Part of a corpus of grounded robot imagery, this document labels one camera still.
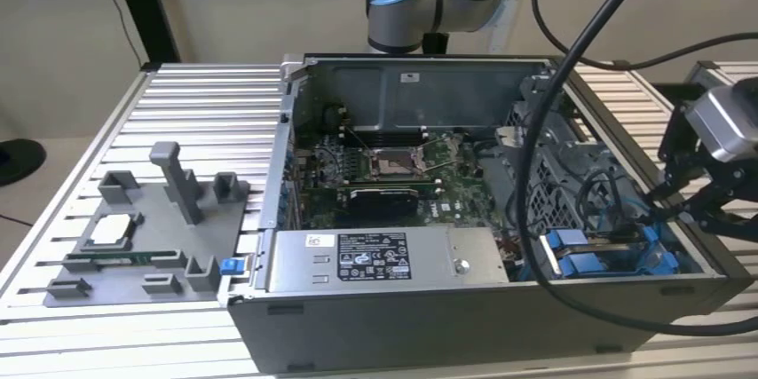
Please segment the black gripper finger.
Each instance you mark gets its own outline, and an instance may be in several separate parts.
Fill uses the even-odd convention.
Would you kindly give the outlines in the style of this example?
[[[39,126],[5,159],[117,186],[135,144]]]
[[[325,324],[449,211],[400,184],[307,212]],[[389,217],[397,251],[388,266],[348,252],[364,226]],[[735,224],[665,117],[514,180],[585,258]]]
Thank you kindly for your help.
[[[642,215],[642,223],[653,225],[668,222],[674,217],[688,217],[705,233],[725,237],[756,237],[757,216],[740,217],[721,208],[693,207],[690,203],[678,203],[668,208],[653,208]]]
[[[705,174],[707,166],[712,162],[712,155],[708,152],[660,152],[658,158],[665,162],[662,180],[646,193],[646,200],[668,199],[689,185],[692,180]]]

